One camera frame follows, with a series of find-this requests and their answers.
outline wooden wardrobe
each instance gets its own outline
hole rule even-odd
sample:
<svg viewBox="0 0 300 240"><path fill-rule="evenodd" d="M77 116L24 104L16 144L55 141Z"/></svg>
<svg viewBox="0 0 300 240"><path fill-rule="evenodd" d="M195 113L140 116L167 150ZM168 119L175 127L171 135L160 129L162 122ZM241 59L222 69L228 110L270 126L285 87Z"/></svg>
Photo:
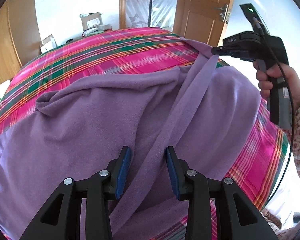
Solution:
<svg viewBox="0 0 300 240"><path fill-rule="evenodd" d="M40 52L34 0L6 0L0 9L0 84Z"/></svg>

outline bed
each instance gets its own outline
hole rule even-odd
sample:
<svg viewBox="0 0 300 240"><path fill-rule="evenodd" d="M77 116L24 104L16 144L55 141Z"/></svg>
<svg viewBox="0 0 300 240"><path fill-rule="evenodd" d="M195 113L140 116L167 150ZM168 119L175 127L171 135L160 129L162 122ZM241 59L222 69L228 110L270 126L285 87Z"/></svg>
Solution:
<svg viewBox="0 0 300 240"><path fill-rule="evenodd" d="M197 55L198 51L179 36L159 27L110 31L59 46L29 62L13 78L0 101L0 134L31 115L41 94L61 90L82 77L164 71L191 65ZM216 67L224 66L227 64L219 59ZM285 134L269 121L266 101L262 100L250 136L225 174L236 181L260 211L278 179L287 146ZM213 239L217 239L213 200L211 214ZM152 239L182 239L186 222L184 217Z"/></svg>

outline purple fabric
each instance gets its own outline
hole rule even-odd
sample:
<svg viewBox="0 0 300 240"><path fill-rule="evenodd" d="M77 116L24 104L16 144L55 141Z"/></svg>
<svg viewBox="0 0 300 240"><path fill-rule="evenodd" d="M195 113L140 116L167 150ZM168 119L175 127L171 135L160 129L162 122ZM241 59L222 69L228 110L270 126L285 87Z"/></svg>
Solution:
<svg viewBox="0 0 300 240"><path fill-rule="evenodd" d="M249 136L260 95L235 68L215 69L210 46L186 42L200 51L191 67L81 78L43 94L36 112L0 135L0 228L8 236L20 238L64 178L89 178L123 145L133 155L125 193L109 205L114 240L148 240L186 216L188 203L171 189L167 146L190 168L223 178Z"/></svg>

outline cardboard box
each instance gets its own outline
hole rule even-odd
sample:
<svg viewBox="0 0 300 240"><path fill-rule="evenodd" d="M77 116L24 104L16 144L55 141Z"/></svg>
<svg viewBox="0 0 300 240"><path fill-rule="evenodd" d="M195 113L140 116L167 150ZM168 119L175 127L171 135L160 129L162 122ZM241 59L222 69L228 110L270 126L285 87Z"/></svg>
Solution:
<svg viewBox="0 0 300 240"><path fill-rule="evenodd" d="M48 36L47 38L45 38L43 41L42 41L42 46L41 46L41 53L45 53L49 50L52 50L54 48L57 47L56 45L56 42L54 40L54 37L53 35L51 34L50 36Z"/></svg>
<svg viewBox="0 0 300 240"><path fill-rule="evenodd" d="M80 15L82 21L82 28L84 31L102 24L102 18L99 12L92 13L84 17L82 16L83 15Z"/></svg>

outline door panel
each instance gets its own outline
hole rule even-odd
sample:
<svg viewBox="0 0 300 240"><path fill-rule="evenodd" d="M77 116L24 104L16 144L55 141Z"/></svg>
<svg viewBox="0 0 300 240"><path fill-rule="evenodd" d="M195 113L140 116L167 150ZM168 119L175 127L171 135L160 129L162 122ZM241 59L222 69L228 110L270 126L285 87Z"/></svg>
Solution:
<svg viewBox="0 0 300 240"><path fill-rule="evenodd" d="M173 32L217 46L222 42L234 0L178 0ZM228 10L220 10L228 5Z"/></svg>

